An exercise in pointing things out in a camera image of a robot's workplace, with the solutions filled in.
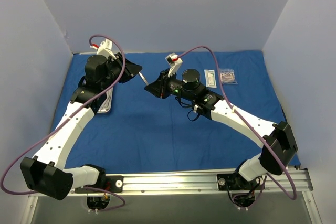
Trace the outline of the white sterile packet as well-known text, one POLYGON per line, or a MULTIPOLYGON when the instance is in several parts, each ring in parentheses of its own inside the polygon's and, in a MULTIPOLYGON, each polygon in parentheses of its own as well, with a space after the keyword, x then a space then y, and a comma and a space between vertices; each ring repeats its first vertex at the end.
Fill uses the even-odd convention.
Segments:
POLYGON ((204 70, 206 87, 207 88, 217 88, 215 70, 204 70))

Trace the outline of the metal surgical instrument tray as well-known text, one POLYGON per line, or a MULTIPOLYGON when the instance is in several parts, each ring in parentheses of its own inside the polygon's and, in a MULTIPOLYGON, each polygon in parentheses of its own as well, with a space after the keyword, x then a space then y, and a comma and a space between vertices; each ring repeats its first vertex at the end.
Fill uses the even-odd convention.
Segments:
POLYGON ((106 99, 104 103, 101 105, 97 113, 100 114, 108 114, 111 112, 112 108, 112 96, 113 96, 113 88, 111 88, 109 91, 106 92, 106 99))

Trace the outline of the suture packets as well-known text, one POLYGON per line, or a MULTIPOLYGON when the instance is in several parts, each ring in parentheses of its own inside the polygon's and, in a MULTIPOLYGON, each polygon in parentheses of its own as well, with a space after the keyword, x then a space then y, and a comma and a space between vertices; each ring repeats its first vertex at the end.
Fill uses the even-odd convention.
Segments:
POLYGON ((233 69, 220 69, 219 79, 221 84, 237 84, 235 71, 233 69))

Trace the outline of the blue surgical drape cloth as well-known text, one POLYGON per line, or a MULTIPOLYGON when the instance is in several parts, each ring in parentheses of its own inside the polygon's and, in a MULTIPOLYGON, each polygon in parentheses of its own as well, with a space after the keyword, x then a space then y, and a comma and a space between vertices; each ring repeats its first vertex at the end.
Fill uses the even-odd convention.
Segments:
MULTIPOLYGON (((127 54, 142 66, 147 82, 168 67, 164 53, 127 54)), ((235 71, 237 84, 217 87, 231 103, 264 120, 284 120, 280 102, 260 50, 191 52, 182 58, 181 71, 199 72, 220 66, 235 71)), ((197 118, 180 107, 173 96, 158 99, 144 89, 138 76, 117 84, 109 114, 96 115, 74 144, 67 168, 86 164, 107 173, 171 172, 235 168, 260 153, 249 138, 221 123, 197 118)))

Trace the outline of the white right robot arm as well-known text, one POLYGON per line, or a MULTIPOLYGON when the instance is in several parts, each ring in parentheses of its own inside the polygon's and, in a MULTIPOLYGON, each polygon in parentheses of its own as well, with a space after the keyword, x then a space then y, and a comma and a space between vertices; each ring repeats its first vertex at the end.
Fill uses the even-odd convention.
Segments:
POLYGON ((198 116, 231 127, 261 148, 260 154, 240 164, 233 175, 238 188, 246 188, 266 173, 281 175, 282 167, 288 166, 298 150, 288 123, 266 121, 228 103, 222 95, 201 84, 200 73, 195 69, 185 70, 181 80, 163 70, 145 90, 160 99, 174 95, 178 101, 188 100, 191 102, 188 107, 198 116))

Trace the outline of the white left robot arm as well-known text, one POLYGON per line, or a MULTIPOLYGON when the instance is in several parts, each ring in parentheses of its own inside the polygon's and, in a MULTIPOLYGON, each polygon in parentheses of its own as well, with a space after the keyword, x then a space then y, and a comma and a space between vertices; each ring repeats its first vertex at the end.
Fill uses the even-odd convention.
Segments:
POLYGON ((34 157, 24 157, 20 163, 29 189, 63 200, 79 187, 88 186, 94 192, 105 188, 104 168, 88 164, 66 169, 66 160, 81 132, 106 100, 105 89, 115 82, 128 82, 141 70, 142 66, 123 60, 120 53, 114 57, 93 55, 88 58, 85 75, 58 124, 59 131, 47 139, 34 157))

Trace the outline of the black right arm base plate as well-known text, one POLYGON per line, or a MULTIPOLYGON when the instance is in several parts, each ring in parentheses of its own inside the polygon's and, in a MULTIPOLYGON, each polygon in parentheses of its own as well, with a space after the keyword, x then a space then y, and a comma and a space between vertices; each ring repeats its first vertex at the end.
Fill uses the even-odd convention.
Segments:
POLYGON ((250 191, 253 189, 261 189, 262 179, 255 178, 252 181, 247 181, 238 173, 221 173, 217 174, 218 189, 221 191, 250 191))

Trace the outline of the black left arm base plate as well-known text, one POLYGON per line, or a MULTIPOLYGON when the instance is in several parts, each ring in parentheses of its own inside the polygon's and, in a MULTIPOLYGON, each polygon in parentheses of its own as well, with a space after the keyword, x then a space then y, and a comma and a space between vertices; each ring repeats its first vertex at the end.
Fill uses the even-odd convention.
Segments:
POLYGON ((121 193, 123 191, 123 179, 121 175, 101 176, 93 185, 85 186, 85 189, 93 191, 93 189, 102 189, 112 193, 121 193))

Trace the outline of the aluminium front rail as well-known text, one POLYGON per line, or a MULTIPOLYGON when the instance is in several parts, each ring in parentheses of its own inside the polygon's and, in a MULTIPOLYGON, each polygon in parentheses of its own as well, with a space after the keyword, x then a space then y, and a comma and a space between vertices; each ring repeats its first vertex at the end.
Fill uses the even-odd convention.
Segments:
MULTIPOLYGON (((234 173, 235 169, 210 169, 210 170, 192 170, 184 172, 159 172, 159 173, 133 173, 133 174, 106 174, 106 176, 121 175, 123 179, 123 191, 121 196, 126 195, 181 195, 181 194, 217 194, 226 193, 218 189, 217 174, 234 173)), ((294 167, 288 168, 296 190, 299 192, 312 191, 313 186, 307 170, 299 170, 294 167)), ((291 184, 286 175, 271 175, 285 190, 291 193, 291 184)), ((282 192, 278 185, 268 176, 263 181, 265 183, 264 192, 277 193, 282 192)), ((79 184, 72 187, 63 182, 56 182, 60 187, 60 197, 47 195, 45 192, 38 192, 38 196, 49 196, 54 199, 63 200, 66 196, 101 196, 98 191, 85 189, 79 184)), ((230 191, 233 194, 247 193, 248 191, 230 191)))

